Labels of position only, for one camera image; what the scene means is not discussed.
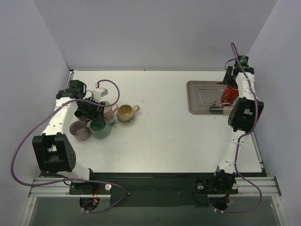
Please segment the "pink mug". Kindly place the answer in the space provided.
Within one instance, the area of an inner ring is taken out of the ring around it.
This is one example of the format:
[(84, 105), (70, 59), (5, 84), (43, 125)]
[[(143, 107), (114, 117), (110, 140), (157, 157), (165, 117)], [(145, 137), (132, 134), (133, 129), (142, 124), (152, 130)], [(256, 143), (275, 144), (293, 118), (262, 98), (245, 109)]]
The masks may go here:
[(113, 114), (118, 110), (119, 106), (117, 104), (109, 106), (110, 103), (108, 101), (104, 101), (104, 103), (106, 107), (104, 108), (103, 116), (107, 121), (112, 120)]

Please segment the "red mug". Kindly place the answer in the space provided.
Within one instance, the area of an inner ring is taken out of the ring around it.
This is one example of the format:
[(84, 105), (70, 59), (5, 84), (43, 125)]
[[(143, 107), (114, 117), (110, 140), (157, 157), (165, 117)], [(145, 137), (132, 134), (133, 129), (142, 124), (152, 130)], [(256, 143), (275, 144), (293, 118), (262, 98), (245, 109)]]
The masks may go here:
[(234, 89), (231, 86), (227, 86), (221, 96), (220, 102), (222, 104), (231, 105), (238, 97), (238, 89)]

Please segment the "teal mug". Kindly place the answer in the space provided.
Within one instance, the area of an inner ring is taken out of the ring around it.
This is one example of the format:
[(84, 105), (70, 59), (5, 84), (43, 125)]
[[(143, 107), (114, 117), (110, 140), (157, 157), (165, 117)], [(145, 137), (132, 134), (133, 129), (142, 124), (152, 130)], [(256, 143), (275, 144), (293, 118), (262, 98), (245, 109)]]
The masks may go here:
[(111, 133), (111, 128), (115, 125), (115, 120), (105, 120), (104, 122), (91, 122), (89, 129), (91, 135), (97, 139), (104, 139), (108, 137)]

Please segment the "lilac mug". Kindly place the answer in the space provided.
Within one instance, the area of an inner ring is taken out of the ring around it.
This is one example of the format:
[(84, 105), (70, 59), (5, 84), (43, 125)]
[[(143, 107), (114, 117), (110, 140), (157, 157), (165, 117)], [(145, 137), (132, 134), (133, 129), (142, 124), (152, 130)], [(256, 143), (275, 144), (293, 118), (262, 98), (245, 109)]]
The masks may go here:
[(69, 127), (69, 133), (80, 142), (90, 138), (90, 130), (83, 121), (75, 121)]

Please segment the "beige round mug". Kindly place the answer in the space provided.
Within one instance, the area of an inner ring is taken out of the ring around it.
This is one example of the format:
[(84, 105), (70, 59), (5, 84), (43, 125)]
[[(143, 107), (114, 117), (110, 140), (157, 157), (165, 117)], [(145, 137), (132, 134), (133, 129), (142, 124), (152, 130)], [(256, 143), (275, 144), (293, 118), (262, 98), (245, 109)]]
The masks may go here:
[(117, 119), (123, 124), (130, 124), (139, 110), (140, 107), (138, 105), (121, 105), (117, 110)]

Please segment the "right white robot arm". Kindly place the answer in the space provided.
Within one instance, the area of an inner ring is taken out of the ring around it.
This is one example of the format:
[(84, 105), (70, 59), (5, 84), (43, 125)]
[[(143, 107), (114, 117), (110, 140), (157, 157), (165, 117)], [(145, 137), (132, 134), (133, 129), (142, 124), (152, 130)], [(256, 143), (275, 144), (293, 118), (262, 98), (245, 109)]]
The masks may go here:
[(247, 56), (238, 55), (234, 66), (228, 66), (222, 81), (226, 89), (221, 102), (234, 106), (228, 117), (228, 125), (232, 132), (224, 156), (214, 174), (215, 178), (210, 180), (210, 187), (216, 193), (227, 187), (227, 181), (234, 181), (240, 151), (264, 108), (264, 103), (258, 100), (255, 93), (254, 69), (248, 65), (248, 59)]

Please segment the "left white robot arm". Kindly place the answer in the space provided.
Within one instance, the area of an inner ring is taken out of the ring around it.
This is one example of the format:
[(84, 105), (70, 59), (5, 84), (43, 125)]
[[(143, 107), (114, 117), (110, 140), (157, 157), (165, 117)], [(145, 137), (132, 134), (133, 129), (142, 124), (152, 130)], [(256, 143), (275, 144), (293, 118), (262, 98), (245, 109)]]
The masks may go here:
[(56, 95), (55, 114), (40, 136), (34, 136), (32, 146), (42, 172), (57, 173), (74, 182), (87, 194), (96, 190), (97, 182), (90, 178), (91, 170), (76, 160), (75, 151), (67, 138), (74, 116), (82, 116), (90, 121), (103, 122), (102, 97), (108, 90), (97, 85), (89, 98), (85, 98), (86, 85), (72, 80), (69, 88)]

